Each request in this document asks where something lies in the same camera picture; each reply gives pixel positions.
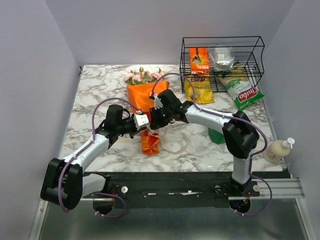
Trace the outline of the cream printed ribbon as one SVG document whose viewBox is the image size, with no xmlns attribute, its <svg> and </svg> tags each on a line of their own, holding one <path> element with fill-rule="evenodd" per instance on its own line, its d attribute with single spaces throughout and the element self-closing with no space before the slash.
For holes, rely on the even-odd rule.
<svg viewBox="0 0 320 240">
<path fill-rule="evenodd" d="M 142 153 L 148 156 L 158 154 L 160 149 L 172 154 L 180 154 L 187 148 L 189 139 L 185 133 L 180 132 L 179 134 L 180 137 L 178 137 L 178 140 L 182 140 L 182 143 L 174 143 L 173 140 L 170 140 L 164 135 L 160 135 L 156 130 L 151 130 L 150 127 L 147 127 L 146 130 L 142 131 L 138 138 L 121 138 L 119 142 L 122 144 L 139 143 Z"/>
</svg>

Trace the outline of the orange wrapping paper sheet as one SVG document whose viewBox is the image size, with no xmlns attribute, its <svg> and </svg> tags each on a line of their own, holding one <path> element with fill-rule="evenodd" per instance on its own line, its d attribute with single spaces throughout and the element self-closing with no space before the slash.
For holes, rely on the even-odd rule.
<svg viewBox="0 0 320 240">
<path fill-rule="evenodd" d="M 150 99 L 150 93 L 155 85 L 154 82 L 142 83 L 127 86 L 127 96 L 130 103 L 147 115 L 151 122 L 150 109 L 154 107 L 154 102 Z M 156 155 L 159 153 L 158 143 L 160 142 L 158 133 L 151 133 L 150 130 L 143 130 L 140 137 L 141 151 L 145 155 Z"/>
</svg>

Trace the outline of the pink fake flower bunch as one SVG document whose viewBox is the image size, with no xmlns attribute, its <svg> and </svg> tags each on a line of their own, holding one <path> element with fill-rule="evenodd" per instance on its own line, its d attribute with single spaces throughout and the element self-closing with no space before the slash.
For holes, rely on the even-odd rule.
<svg viewBox="0 0 320 240">
<path fill-rule="evenodd" d="M 165 73 L 166 73 L 165 71 L 162 71 L 160 68 L 158 68 L 158 70 L 156 72 L 152 73 L 152 75 L 151 75 L 152 81 L 154 82 L 154 81 L 158 80 Z"/>
</svg>

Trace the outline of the green brown snack bag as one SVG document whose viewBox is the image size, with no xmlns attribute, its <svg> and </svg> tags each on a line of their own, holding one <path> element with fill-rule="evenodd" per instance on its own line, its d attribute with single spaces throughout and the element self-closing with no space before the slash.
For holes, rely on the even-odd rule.
<svg viewBox="0 0 320 240">
<path fill-rule="evenodd" d="M 215 144 L 224 144 L 225 143 L 225 137 L 222 133 L 218 132 L 217 130 L 208 128 L 208 135 L 210 140 Z"/>
</svg>

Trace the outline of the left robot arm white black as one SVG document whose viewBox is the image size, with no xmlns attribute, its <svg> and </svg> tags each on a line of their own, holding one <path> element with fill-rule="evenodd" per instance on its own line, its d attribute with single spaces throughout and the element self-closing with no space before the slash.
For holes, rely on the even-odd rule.
<svg viewBox="0 0 320 240">
<path fill-rule="evenodd" d="M 83 175 L 89 165 L 106 152 L 119 137 L 130 137 L 149 124 L 148 116 L 141 110 L 123 118 L 128 110 L 120 105 L 108 107 L 105 119 L 93 129 L 90 139 L 64 159 L 53 158 L 47 166 L 40 197 L 59 205 L 63 211 L 74 209 L 85 196 Z"/>
</svg>

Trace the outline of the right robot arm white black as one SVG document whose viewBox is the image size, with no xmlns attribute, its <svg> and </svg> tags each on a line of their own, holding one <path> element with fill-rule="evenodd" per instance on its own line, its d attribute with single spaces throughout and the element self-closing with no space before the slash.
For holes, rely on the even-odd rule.
<svg viewBox="0 0 320 240">
<path fill-rule="evenodd" d="M 149 98 L 154 103 L 149 110 L 152 130 L 163 128 L 172 121 L 180 121 L 201 125 L 222 134 L 233 156 L 230 191 L 236 196 L 247 192 L 247 182 L 251 178 L 250 153 L 257 146 L 259 134 L 244 112 L 218 112 L 201 108 L 188 100 L 181 102 L 170 89 L 159 94 L 153 93 Z"/>
</svg>

